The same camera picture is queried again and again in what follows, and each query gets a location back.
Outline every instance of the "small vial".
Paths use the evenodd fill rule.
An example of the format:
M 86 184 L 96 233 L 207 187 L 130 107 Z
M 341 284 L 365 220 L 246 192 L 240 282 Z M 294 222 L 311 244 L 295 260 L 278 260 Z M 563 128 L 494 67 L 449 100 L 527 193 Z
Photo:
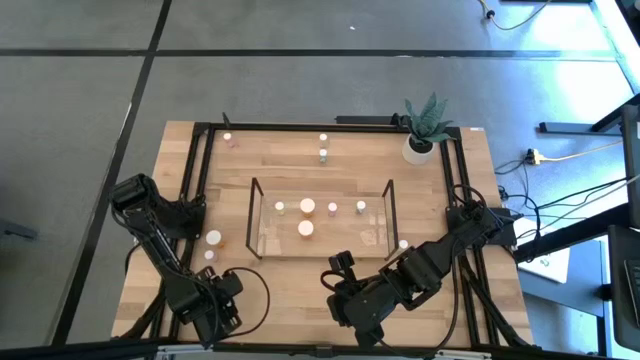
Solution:
M 222 247 L 222 234 L 220 234 L 220 231 L 209 231 L 207 233 L 207 244 Z
M 278 215 L 282 216 L 284 215 L 284 203 L 282 201 L 278 201 L 275 205 L 276 211 L 278 212 Z
M 320 149 L 320 162 L 322 164 L 327 162 L 327 149 Z
M 233 138 L 233 136 L 231 136 L 231 133 L 224 133 L 224 135 L 222 135 L 222 138 L 227 143 L 228 147 L 232 148 L 236 146 L 236 140 Z
M 218 261 L 218 256 L 213 250 L 207 250 L 204 252 L 204 258 L 213 262 Z
M 303 239 L 311 238 L 313 235 L 313 223 L 309 220 L 303 220 L 298 224 L 298 232 Z
M 320 139 L 320 149 L 329 148 L 329 136 L 327 136 L 327 134 L 320 134 L 319 139 Z
M 310 218 L 313 215 L 313 210 L 315 210 L 315 208 L 316 203 L 309 198 L 302 199 L 302 201 L 300 201 L 300 210 L 302 211 L 302 215 L 306 218 Z
M 356 212 L 358 214 L 362 214 L 366 207 L 367 207 L 367 204 L 364 201 L 360 200 L 356 203 Z
M 329 216 L 336 216 L 336 211 L 338 211 L 338 205 L 336 203 L 329 203 Z

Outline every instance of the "potted plant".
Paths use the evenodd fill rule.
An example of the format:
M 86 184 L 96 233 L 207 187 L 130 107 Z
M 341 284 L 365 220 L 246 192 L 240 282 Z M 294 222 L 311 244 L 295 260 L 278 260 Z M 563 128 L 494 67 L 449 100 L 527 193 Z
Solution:
M 426 163 L 431 156 L 433 144 L 451 138 L 444 132 L 444 129 L 452 121 L 440 122 L 447 106 L 447 100 L 438 103 L 436 93 L 431 94 L 422 108 L 420 116 L 413 111 L 409 100 L 405 99 L 404 103 L 409 113 L 409 116 L 404 118 L 408 117 L 407 126 L 411 134 L 402 147 L 402 156 L 413 165 L 421 165 Z

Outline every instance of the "wooden table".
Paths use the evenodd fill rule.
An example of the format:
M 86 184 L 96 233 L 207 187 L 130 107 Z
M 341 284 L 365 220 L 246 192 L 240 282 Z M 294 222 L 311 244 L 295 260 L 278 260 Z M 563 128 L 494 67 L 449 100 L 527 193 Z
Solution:
M 177 198 L 189 150 L 192 122 L 168 122 L 156 161 L 153 178 L 167 199 Z M 500 206 L 489 147 L 482 129 L 461 128 L 470 183 L 490 206 Z M 213 155 L 206 184 L 207 214 L 203 233 L 220 230 L 225 246 L 212 264 L 221 273 L 232 266 L 246 266 L 260 272 L 271 290 L 271 310 L 255 332 L 229 341 L 272 344 L 357 345 L 352 328 L 339 327 L 326 305 L 330 292 L 319 281 L 329 269 L 326 259 L 269 258 L 257 260 L 245 247 L 249 192 L 252 177 L 261 184 L 287 188 L 304 180 L 324 191 L 345 196 L 379 193 L 389 179 L 394 180 L 400 239 L 411 245 L 436 241 L 447 232 L 444 209 L 446 186 L 439 147 L 427 164 L 413 166 L 401 154 L 406 134 L 330 133 L 329 158 L 318 160 L 317 132 L 235 131 L 238 147 L 229 148 L 222 133 L 215 133 Z M 204 142 L 199 144 L 194 174 L 199 173 Z M 459 183 L 454 147 L 449 144 L 454 182 Z M 194 176 L 191 189 L 195 189 Z M 205 241 L 194 249 L 192 269 L 209 265 Z M 509 323 L 526 341 L 532 342 L 516 265 L 501 247 L 485 246 L 484 256 L 491 295 Z M 356 259 L 358 277 L 377 273 L 382 259 Z M 246 330 L 262 317 L 265 291 L 251 274 L 238 273 L 244 291 L 236 305 Z M 131 259 L 112 334 L 128 330 L 158 291 L 160 277 L 143 251 Z M 451 276 L 442 289 L 418 309 L 407 312 L 398 306 L 382 323 L 387 343 L 396 346 L 431 347 L 446 334 L 453 312 Z M 487 342 L 484 314 L 475 299 L 481 341 Z M 468 347 L 469 334 L 460 294 L 458 321 L 447 347 Z M 169 311 L 165 312 L 163 333 L 168 332 Z M 197 341 L 192 325 L 180 330 L 179 339 Z

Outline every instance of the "white cap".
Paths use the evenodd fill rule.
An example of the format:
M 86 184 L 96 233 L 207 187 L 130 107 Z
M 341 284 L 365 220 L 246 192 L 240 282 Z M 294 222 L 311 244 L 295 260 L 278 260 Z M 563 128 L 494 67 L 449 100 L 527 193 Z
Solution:
M 300 201 L 300 210 L 302 210 L 302 212 L 310 213 L 315 208 L 316 208 L 316 203 L 309 198 L 302 199 L 302 201 Z
M 302 236 L 313 234 L 313 223 L 309 220 L 301 221 L 300 224 L 298 224 L 298 232 Z
M 211 230 L 207 233 L 207 244 L 218 245 L 222 240 L 222 234 L 218 230 Z

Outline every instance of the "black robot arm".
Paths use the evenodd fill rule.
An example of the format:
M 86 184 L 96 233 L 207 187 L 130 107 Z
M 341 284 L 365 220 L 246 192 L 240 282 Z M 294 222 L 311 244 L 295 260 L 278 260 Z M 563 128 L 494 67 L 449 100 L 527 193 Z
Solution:
M 140 174 L 113 188 L 111 209 L 162 276 L 169 308 L 183 324 L 193 322 L 205 348 L 242 324 L 233 301 L 242 291 L 238 276 L 233 271 L 217 276 L 210 266 L 194 274 L 182 266 L 167 241 L 195 239 L 202 227 L 204 199 L 168 201 L 151 178 Z
M 436 294 L 457 255 L 471 245 L 484 245 L 501 231 L 502 223 L 483 203 L 470 201 L 447 211 L 456 214 L 456 226 L 449 233 L 437 242 L 409 247 L 374 276 L 356 279 L 349 251 L 329 259 L 331 270 L 321 276 L 322 284 L 334 292 L 327 304 L 340 326 L 355 328 L 360 346 L 371 347 L 383 338 L 380 323 L 396 305 L 413 310 Z M 324 279 L 328 275 L 342 280 L 331 286 Z

